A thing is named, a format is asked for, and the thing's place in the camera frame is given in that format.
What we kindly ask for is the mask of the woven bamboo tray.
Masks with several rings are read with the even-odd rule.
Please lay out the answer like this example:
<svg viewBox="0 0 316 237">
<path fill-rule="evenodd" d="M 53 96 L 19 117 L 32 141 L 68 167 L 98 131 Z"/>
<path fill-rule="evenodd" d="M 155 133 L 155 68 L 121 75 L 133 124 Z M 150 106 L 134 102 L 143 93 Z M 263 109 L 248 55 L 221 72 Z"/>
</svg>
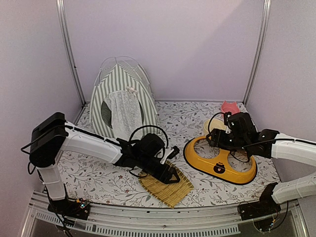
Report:
<svg viewBox="0 0 316 237">
<path fill-rule="evenodd" d="M 151 175 L 138 178 L 140 185 L 152 196 L 158 199 L 169 208 L 174 208 L 194 189 L 189 179 L 171 162 L 167 162 L 171 167 L 175 168 L 179 175 L 180 182 L 173 184 L 164 184 L 155 179 Z"/>
</svg>

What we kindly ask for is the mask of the pink cat-ear pet bowl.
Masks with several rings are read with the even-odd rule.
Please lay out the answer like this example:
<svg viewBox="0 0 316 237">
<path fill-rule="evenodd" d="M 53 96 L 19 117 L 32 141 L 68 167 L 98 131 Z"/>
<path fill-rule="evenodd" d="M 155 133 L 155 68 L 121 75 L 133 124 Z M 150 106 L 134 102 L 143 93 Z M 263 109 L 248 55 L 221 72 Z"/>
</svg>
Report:
<svg viewBox="0 0 316 237">
<path fill-rule="evenodd" d="M 237 114 L 240 112 L 240 109 L 237 105 L 237 102 L 227 102 L 224 101 L 221 105 L 221 112 L 222 113 L 231 113 L 231 115 Z"/>
</svg>

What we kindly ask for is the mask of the cream ceramic pet bowl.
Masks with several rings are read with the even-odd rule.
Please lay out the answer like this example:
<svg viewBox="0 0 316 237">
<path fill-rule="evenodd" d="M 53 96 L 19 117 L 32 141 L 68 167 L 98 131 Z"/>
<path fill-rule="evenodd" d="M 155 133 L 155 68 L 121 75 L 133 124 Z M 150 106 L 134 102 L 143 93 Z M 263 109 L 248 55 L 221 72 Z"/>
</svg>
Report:
<svg viewBox="0 0 316 237">
<path fill-rule="evenodd" d="M 204 135 L 208 135 L 213 129 L 226 130 L 227 126 L 224 125 L 224 122 L 214 118 L 212 121 L 207 119 L 203 124 L 203 133 Z"/>
</svg>

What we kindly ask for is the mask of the yellow double bowl holder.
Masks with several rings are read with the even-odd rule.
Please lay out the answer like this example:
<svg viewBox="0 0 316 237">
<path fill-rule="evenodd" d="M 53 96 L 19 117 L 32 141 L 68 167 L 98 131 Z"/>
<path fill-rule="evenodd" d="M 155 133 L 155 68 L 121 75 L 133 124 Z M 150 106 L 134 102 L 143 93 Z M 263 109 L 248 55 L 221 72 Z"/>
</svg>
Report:
<svg viewBox="0 0 316 237">
<path fill-rule="evenodd" d="M 235 185 L 246 185 L 254 180 L 258 170 L 254 157 L 250 158 L 251 168 L 247 172 L 236 171 L 228 163 L 229 151 L 220 149 L 218 156 L 214 158 L 199 156 L 194 146 L 195 143 L 204 139 L 204 136 L 191 139 L 183 148 L 184 159 L 191 168 Z"/>
</svg>

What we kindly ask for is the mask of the striped green white pet tent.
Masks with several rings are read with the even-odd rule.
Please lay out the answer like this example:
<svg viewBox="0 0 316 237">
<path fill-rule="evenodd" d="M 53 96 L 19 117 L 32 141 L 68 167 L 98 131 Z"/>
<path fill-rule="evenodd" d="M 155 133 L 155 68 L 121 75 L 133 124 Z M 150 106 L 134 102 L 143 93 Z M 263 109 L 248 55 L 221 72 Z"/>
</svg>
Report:
<svg viewBox="0 0 316 237">
<path fill-rule="evenodd" d="M 103 101 L 112 111 L 112 128 L 102 120 Z M 128 140 L 147 133 L 162 134 L 150 80 L 139 62 L 127 56 L 102 62 L 94 82 L 89 118 L 93 131 L 108 138 Z"/>
</svg>

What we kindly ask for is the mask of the checkered grey cushion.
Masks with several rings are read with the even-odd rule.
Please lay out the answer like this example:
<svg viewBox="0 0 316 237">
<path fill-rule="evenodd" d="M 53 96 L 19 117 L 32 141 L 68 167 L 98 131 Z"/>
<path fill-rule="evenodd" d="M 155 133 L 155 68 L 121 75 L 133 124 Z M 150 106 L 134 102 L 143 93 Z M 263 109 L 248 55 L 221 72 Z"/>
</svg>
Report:
<svg viewBox="0 0 316 237">
<path fill-rule="evenodd" d="M 101 117 L 106 126 L 112 128 L 112 111 L 108 107 L 106 102 L 102 102 L 101 105 Z"/>
</svg>

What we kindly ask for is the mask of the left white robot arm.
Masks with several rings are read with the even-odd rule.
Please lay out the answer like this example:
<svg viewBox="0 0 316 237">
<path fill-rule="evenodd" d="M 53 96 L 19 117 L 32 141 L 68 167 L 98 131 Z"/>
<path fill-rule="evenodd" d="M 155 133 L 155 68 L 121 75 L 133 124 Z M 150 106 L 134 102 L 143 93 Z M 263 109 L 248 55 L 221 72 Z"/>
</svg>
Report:
<svg viewBox="0 0 316 237">
<path fill-rule="evenodd" d="M 31 141 L 21 151 L 28 154 L 29 162 L 38 169 L 48 196 L 62 214 L 70 214 L 73 203 L 66 198 L 66 188 L 57 168 L 59 156 L 64 151 L 102 159 L 119 167 L 138 167 L 164 184 L 180 182 L 174 167 L 167 164 L 179 154 L 179 149 L 169 147 L 158 135 L 148 133 L 140 139 L 132 132 L 128 139 L 106 138 L 81 129 L 65 120 L 65 115 L 56 112 L 35 127 Z"/>
</svg>

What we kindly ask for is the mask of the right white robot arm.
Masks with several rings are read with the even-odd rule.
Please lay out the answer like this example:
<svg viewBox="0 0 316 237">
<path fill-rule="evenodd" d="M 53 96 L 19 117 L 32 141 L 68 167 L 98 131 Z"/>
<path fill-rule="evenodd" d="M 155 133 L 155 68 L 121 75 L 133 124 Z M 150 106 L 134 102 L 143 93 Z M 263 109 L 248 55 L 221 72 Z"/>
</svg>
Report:
<svg viewBox="0 0 316 237">
<path fill-rule="evenodd" d="M 206 139 L 210 146 L 228 151 L 242 150 L 248 156 L 286 159 L 315 166 L 316 144 L 313 141 L 288 136 L 277 130 L 258 131 L 249 113 L 223 114 L 223 122 L 216 125 L 212 117 L 207 125 Z M 259 215 L 266 215 L 281 204 L 316 194 L 316 174 L 288 181 L 271 183 L 265 187 L 255 205 Z"/>
</svg>

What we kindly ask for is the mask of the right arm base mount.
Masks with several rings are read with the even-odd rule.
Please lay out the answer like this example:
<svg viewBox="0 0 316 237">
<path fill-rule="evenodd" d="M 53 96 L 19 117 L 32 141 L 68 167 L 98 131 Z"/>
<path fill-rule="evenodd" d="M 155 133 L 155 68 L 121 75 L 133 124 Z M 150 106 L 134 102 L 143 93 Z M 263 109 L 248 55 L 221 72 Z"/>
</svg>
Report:
<svg viewBox="0 0 316 237">
<path fill-rule="evenodd" d="M 277 227 L 276 223 L 279 218 L 281 206 L 272 198 L 273 189 L 276 185 L 277 182 L 268 184 L 261 193 L 258 201 L 240 203 L 237 207 L 237 211 L 242 220 L 250 220 L 276 214 L 276 217 L 254 222 L 254 227 L 260 232 L 269 232 Z"/>
</svg>

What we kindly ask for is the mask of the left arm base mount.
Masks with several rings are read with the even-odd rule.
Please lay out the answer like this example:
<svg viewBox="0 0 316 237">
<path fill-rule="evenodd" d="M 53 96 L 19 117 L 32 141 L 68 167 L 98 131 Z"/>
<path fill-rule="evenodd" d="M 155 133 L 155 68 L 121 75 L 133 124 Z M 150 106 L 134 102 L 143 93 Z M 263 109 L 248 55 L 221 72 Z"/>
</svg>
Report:
<svg viewBox="0 0 316 237">
<path fill-rule="evenodd" d="M 49 200 L 48 211 L 54 212 L 61 216 L 72 217 L 81 220 L 87 220 L 90 214 L 90 202 L 88 200 L 79 198 L 77 200 L 70 200 L 68 194 L 61 200 L 52 200 L 49 193 L 47 193 Z"/>
</svg>

